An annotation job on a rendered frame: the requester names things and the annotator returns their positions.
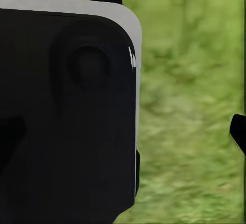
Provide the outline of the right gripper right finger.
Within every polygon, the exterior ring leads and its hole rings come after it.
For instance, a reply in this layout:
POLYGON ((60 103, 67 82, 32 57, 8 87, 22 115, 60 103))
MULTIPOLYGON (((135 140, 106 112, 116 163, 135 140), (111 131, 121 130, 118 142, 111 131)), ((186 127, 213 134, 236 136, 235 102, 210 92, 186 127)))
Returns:
POLYGON ((230 133, 246 155, 246 116, 234 114, 230 133))

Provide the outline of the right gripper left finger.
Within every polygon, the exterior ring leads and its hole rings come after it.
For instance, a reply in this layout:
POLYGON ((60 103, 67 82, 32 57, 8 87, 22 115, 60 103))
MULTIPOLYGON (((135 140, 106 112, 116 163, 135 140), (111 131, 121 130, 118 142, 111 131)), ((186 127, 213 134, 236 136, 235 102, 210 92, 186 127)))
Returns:
POLYGON ((21 114, 0 120, 0 176, 26 134, 21 114))

